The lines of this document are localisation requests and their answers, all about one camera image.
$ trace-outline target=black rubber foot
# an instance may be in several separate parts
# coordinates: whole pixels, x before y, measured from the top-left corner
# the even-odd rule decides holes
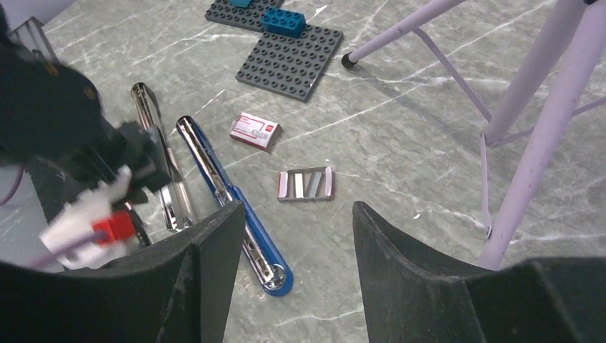
[[[358,62],[350,61],[349,54],[351,54],[351,52],[348,52],[345,55],[343,55],[343,58],[341,59],[341,64],[343,64],[343,66],[347,69],[353,68],[356,65],[356,63],[358,63]]]

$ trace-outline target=blurry black object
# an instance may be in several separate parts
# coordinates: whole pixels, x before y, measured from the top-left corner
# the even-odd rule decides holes
[[[1,341],[220,343],[243,238],[244,206],[232,202],[103,269],[0,264]]]
[[[606,342],[606,259],[491,272],[442,254],[363,202],[354,241],[371,343]]]
[[[40,159],[85,188],[112,182],[128,166],[133,178],[125,200],[135,204],[147,201],[143,188],[157,192],[168,184],[149,133],[135,121],[114,128],[92,82],[12,42],[0,12],[0,166]]]

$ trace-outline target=red and white box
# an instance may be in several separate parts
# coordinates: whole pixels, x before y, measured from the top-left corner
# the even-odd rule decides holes
[[[229,136],[266,151],[278,128],[278,123],[242,112],[232,123]]]

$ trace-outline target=cable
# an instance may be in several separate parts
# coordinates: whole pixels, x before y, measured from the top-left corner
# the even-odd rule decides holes
[[[17,169],[17,173],[17,178],[15,178],[15,182],[13,182],[13,187],[11,187],[9,193],[2,200],[0,200],[0,206],[4,206],[7,202],[11,201],[15,193],[17,193],[17,189],[19,189],[19,185],[23,179],[24,168],[22,165],[19,166],[19,169]]]
[[[40,269],[42,267],[45,267],[47,264],[54,262],[57,259],[57,257],[63,256],[75,249],[78,249],[79,247],[85,245],[86,243],[95,242],[99,239],[105,239],[105,238],[107,238],[107,233],[105,231],[95,231],[93,234],[90,234],[77,241],[69,243],[65,247],[57,250],[56,252],[51,253],[50,255],[47,255],[45,257],[42,257],[41,259],[30,264],[30,268]]]

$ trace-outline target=box of staples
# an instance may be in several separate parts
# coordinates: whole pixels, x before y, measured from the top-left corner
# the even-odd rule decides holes
[[[242,112],[232,123],[229,136],[266,151],[278,129],[278,123]]]
[[[292,169],[278,173],[278,201],[330,200],[333,196],[334,172],[331,166]]]

